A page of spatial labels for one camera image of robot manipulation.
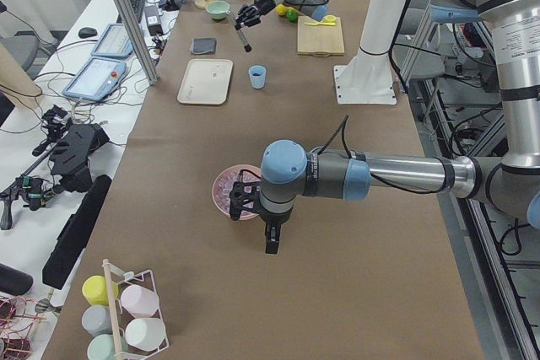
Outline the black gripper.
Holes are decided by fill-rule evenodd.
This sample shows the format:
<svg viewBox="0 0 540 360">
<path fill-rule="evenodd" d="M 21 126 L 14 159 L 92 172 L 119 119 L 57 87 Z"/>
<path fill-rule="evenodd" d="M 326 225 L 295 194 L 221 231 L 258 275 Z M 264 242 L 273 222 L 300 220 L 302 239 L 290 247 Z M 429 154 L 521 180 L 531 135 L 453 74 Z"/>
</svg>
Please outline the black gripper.
<svg viewBox="0 0 540 360">
<path fill-rule="evenodd" d="M 252 5 L 243 5 L 235 19 L 235 29 L 252 27 L 261 23 L 261 17 L 274 9 L 273 0 L 255 0 Z"/>
<path fill-rule="evenodd" d="M 262 205 L 261 182 L 235 181 L 229 194 L 229 215 L 233 221 L 239 221 L 242 212 L 257 214 L 265 223 L 265 253 L 276 255 L 282 225 L 289 221 L 292 209 L 278 212 L 269 211 Z"/>
</svg>

